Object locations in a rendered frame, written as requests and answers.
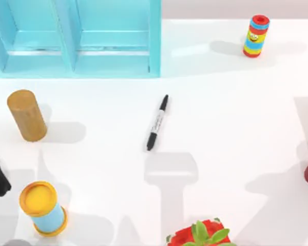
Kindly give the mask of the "black marker pen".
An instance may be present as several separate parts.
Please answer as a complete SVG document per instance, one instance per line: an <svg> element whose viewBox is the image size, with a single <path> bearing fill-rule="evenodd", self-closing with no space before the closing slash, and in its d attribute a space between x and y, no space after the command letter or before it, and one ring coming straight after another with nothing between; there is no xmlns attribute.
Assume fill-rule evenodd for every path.
<svg viewBox="0 0 308 246"><path fill-rule="evenodd" d="M162 124L163 117L164 117L166 107L167 107L167 104L168 104L168 99L169 99L169 96L165 95L162 102L161 102L158 114L157 114L155 121L153 123L153 126L150 130L150 135L149 135L149 138L148 138L148 141L147 141L147 144L146 144L147 151L151 151L153 149L154 145L155 145L155 142L156 142L156 139L157 139L157 136L158 136L158 132L159 132L160 126Z"/></svg>

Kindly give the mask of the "red plant pot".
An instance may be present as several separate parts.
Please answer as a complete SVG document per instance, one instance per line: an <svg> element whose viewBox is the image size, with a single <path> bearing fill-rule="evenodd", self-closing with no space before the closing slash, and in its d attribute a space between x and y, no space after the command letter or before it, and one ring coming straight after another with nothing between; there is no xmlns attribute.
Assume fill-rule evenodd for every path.
<svg viewBox="0 0 308 246"><path fill-rule="evenodd" d="M166 237L167 246L236 246L228 237L226 229L218 218L197 221L191 226Z"/></svg>

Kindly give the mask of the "light blue rack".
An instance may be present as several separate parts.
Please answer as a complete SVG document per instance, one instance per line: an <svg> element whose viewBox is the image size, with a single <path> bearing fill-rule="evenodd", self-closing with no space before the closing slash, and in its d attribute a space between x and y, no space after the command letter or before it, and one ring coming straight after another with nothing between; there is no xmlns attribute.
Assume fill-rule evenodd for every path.
<svg viewBox="0 0 308 246"><path fill-rule="evenodd" d="M0 0L0 78L161 74L162 0Z"/></svg>

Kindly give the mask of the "wooden cylinder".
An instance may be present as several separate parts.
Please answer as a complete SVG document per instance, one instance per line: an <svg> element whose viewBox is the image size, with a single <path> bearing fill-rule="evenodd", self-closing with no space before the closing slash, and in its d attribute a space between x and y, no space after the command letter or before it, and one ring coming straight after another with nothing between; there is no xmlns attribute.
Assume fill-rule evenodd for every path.
<svg viewBox="0 0 308 246"><path fill-rule="evenodd" d="M35 142L45 137L47 126L33 92L17 90L8 96L7 105L24 140Z"/></svg>

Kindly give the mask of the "stack of coloured rings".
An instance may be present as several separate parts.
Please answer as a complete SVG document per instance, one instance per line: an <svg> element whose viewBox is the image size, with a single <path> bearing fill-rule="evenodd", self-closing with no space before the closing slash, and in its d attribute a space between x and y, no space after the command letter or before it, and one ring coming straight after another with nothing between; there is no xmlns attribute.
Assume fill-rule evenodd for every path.
<svg viewBox="0 0 308 246"><path fill-rule="evenodd" d="M251 18L243 46L244 55L255 58L261 54L269 25L270 20L265 15L257 14Z"/></svg>

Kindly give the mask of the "yellow and blue can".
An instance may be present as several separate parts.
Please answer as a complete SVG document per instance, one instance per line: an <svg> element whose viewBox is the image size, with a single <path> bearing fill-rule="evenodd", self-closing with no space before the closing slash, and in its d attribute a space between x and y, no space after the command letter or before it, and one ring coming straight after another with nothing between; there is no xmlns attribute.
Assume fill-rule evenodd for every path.
<svg viewBox="0 0 308 246"><path fill-rule="evenodd" d="M46 181L28 184L20 194L19 204L44 237L57 236L67 225L67 212L60 205L54 186Z"/></svg>

